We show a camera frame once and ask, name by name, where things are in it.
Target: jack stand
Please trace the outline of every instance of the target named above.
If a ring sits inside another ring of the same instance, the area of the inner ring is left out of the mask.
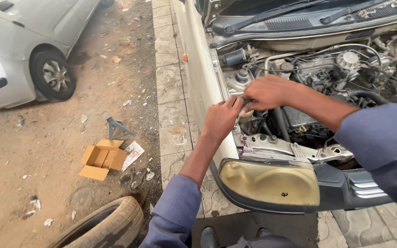
[[[109,139],[118,139],[118,138],[124,137],[125,135],[128,135],[128,134],[133,137],[136,136],[135,133],[133,133],[130,129],[128,129],[127,127],[124,126],[124,123],[122,121],[116,121],[113,119],[113,117],[108,115],[107,111],[104,111],[102,113],[102,116],[105,118],[105,120],[107,120],[107,123],[109,125],[109,127],[108,127]],[[116,127],[118,129],[120,129],[123,133],[119,136],[113,137],[113,132],[115,131]]]

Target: headlight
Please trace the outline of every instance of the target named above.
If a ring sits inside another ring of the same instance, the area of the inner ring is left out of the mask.
[[[309,162],[222,161],[219,177],[235,193],[275,204],[318,206],[318,181]]]

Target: car wheel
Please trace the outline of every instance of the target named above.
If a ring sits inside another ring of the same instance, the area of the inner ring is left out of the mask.
[[[125,196],[80,220],[49,248],[128,247],[143,224],[143,212],[136,199]]]
[[[108,8],[111,5],[113,5],[113,3],[114,3],[114,0],[102,0],[101,5],[104,8]]]
[[[65,101],[74,93],[73,71],[61,54],[38,52],[32,55],[30,74],[35,87],[49,101]]]

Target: hand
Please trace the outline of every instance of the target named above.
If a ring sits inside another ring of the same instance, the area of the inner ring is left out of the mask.
[[[252,81],[241,95],[244,99],[251,99],[251,103],[243,106],[240,115],[251,110],[271,110],[287,105],[299,88],[298,85],[297,82],[272,74]]]
[[[243,105],[244,99],[231,95],[227,101],[219,102],[208,108],[201,137],[210,138],[218,145],[228,136]]]

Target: engine bay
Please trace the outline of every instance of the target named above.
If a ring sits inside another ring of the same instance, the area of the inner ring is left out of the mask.
[[[316,49],[316,37],[304,40],[312,47],[297,49],[292,45],[297,41],[286,45],[285,40],[246,40],[219,49],[218,59],[229,94],[240,96],[251,81],[270,73],[365,109],[397,103],[397,26],[376,33]],[[266,135],[262,141],[282,139],[321,151],[333,147],[336,152],[333,131],[288,106],[251,111],[239,118],[237,128],[242,143],[244,135]],[[243,153],[246,144],[239,149]],[[342,170],[360,167],[352,156],[339,153],[329,164]]]

